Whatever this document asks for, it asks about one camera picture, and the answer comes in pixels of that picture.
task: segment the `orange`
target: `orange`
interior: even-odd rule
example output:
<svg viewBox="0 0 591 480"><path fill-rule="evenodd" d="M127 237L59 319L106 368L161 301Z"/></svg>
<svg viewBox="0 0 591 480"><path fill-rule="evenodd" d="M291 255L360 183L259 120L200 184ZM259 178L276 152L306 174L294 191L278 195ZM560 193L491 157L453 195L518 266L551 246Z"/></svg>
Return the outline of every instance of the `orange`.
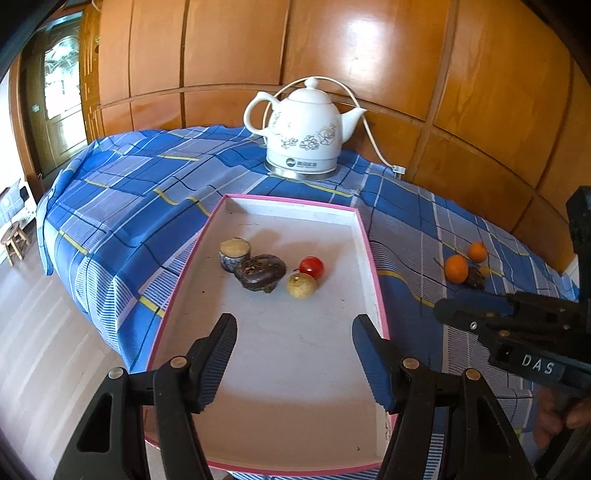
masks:
<svg viewBox="0 0 591 480"><path fill-rule="evenodd" d="M452 283L464 283L468 278L468 261L461 255L452 255L443 267L446 278Z"/></svg>
<svg viewBox="0 0 591 480"><path fill-rule="evenodd" d="M468 249L468 258L474 263L482 263L488 258L488 250L482 242L474 242Z"/></svg>

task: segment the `pink tray rim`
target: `pink tray rim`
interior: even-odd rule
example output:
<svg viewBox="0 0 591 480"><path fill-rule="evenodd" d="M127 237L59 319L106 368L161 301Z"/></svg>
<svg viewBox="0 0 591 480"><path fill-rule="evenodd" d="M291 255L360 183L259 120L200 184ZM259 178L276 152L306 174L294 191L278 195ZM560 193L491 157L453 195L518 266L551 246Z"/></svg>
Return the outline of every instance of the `pink tray rim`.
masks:
<svg viewBox="0 0 591 480"><path fill-rule="evenodd" d="M365 252L369 258L369 267L371 269L372 279L374 282L374 290L375 290L375 294L376 294L376 299L378 301L379 324L382 328L382 333L384 335L384 338L390 339L390 332L388 329L388 321L386 319L386 310L384 308L384 301L382 299L382 290L380 289L380 286L379 286L378 272L375 268L374 256L371 252L371 248L369 246L369 239L368 239L367 233L365 231L365 227L363 225L363 222L361 220L361 216L360 216L357 208L347 207L344 205L334 205L332 203L325 203L325 202L314 202L312 200L292 199L292 198L288 198L288 197L271 197L271 196L265 196L265 195L248 195L248 194L227 193L217 203L212 214L210 215L209 219L205 223L205 226L203 227L201 234L199 235L199 238L197 239L197 242L195 242L195 245L194 245L193 249L191 250L191 254L189 255L189 258L187 259L187 263L183 267L183 270L178 278L178 281L177 281L176 285L174 286L173 294L171 295L170 301L168 302L168 308L166 309L166 312L164 313L164 317L162 318L162 322L160 322L160 326L158 327L156 337L154 338L154 343L152 344L152 348L150 350L150 355L148 357L148 363L146 365L146 370L150 370L152 368L153 363L154 363L154 357L156 354L156 350L158 349L158 347L160 345L160 340L162 338L164 328L166 327L166 324L168 323L168 320L169 320L169 312L171 311L171 306L173 305L173 303L176 299L176 295L178 292L178 286L181 284L181 282L184 279L184 276L187 271L187 266L190 265L191 260L193 259L193 256L195 255L195 252L197 251L199 244L201 243L201 240L205 235L205 232L209 228L209 225L211 223L210 222L211 218L214 217L214 215L218 212L220 207L223 205L223 203L227 199L269 200L270 202L298 203L301 205L312 205L312 206L318 206L318 207L333 208L336 210L345 210L347 212L353 212L355 214L355 217L357 219L359 226L361 227L361 234L363 237L363 244L365 246ZM392 427L394 426L394 423L396 421L396 417L397 417L396 415L391 417ZM145 439L146 439L146 442L148 442L150 445L152 445L153 447L156 447L157 449L160 449L160 444L156 440L149 437L148 435L145 435ZM244 473L258 473L260 475L327 476L327 475L340 475L340 474L344 474L344 473L362 472L364 470L373 470L375 468L378 468L381 463L380 462L369 463L369 464L347 467L347 468L324 469L324 470L295 470L295 471L251 468L251 467L241 466L238 464L234 465L234 464L230 464L230 463L219 463L219 462L207 462L207 464L210 467L218 468L221 470L244 472Z"/></svg>

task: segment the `red cherry tomato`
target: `red cherry tomato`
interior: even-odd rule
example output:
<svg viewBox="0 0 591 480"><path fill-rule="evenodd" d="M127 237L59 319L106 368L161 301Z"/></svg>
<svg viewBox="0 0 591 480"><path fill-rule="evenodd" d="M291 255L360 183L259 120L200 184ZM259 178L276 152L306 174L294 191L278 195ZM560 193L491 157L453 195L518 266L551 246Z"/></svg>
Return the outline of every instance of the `red cherry tomato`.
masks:
<svg viewBox="0 0 591 480"><path fill-rule="evenodd" d="M300 262L300 268L298 268L298 270L302 273L307 273L314 277L315 280L318 280L324 273L324 264L321 262L320 258L306 257Z"/></svg>

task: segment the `white teapot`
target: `white teapot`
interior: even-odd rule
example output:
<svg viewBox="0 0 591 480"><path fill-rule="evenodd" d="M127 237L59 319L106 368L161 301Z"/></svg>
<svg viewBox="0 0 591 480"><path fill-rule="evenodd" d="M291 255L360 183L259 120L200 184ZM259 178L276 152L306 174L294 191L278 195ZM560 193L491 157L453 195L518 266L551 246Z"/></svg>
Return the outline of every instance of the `white teapot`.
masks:
<svg viewBox="0 0 591 480"><path fill-rule="evenodd" d="M281 102L267 92L258 92L244 112L244 125L267 139L267 167L287 178L327 178L336 169L341 146L367 110L353 108L341 114L328 94L318 90L318 80L304 85ZM252 126L251 112L262 101L271 102L273 114L266 128Z"/></svg>

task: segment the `power cord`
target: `power cord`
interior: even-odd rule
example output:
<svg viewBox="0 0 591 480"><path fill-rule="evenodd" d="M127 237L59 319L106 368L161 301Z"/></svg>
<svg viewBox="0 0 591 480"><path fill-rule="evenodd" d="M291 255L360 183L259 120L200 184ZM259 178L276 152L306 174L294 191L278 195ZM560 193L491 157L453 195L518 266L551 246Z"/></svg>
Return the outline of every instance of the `power cord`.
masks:
<svg viewBox="0 0 591 480"><path fill-rule="evenodd" d="M280 94L282 94L283 92L285 92L285 91L286 91L288 88L290 88L290 87L293 87L293 86L294 86L296 83L303 82L303 81L307 80L308 78L309 78L309 77L305 77L305 78L302 78L302 79L299 79L299 80L294 80L293 82L291 82L291 83L289 83L289 84L285 85L283 88L281 88L281 90L279 90L279 91L278 91L278 92L277 92L277 93L274 95L274 97L275 97L275 98L279 97L279 95L280 95ZM319 79L319 80L328 80L328 81L330 81L330 82L336 83L336 84L337 84L337 85L339 85L339 86L340 86L340 87L341 87L341 88L342 88L342 89L343 89L345 92L347 92L347 93L349 94L349 96L351 97L351 100L353 100L353 104L354 104L356 107L359 107L359 108L361 108L361 105L359 104L358 100L355 98L355 95L353 94L353 92L351 91L351 89L350 89L349 87L347 87L347 86L346 86L344 83L342 83L342 82L340 82L340 81L338 81L338 80L332 79L332 78L330 78L330 77L319 77L319 76L314 76L314 78L316 78L316 79ZM271 104L270 104L270 103L268 103L268 104L267 104L267 107L265 108L265 113L264 113L264 115L263 115L263 117L262 117L262 128L265 128L265 124L267 123L267 115L269 114L269 108L271 108ZM378 146L376 145L376 142L375 142L374 136L372 135L372 133L371 133L371 130L370 130L370 128L369 128L368 121L365 119L365 115L362 115L362 116L361 116L361 121L363 122L363 126L365 127L365 131L366 131L366 133L367 133L367 135L368 135L369 142L371 143L372 147L374 148L375 154L378 156L378 158L380 159L380 161L381 161L381 162L382 162L384 165L386 165L387 167L389 167L389 168L391 168L391 169L392 169L392 171L394 172L394 176L395 176L396 178L398 178L398 179L399 179L399 178L401 178L401 177L402 177L402 175L404 175L404 173L406 172L406 168L404 168L404 167L401 167L401 166L399 166L399 165L392 165L391 163L389 163L389 162L388 162L388 161L387 161L387 160L384 158L384 156L383 156L383 155L382 155L382 153L380 152L380 150L379 150ZM264 141L265 141L265 145L266 145L266 144L267 144L267 139L266 139L266 138L264 138L264 137L263 137L263 139L264 139Z"/></svg>

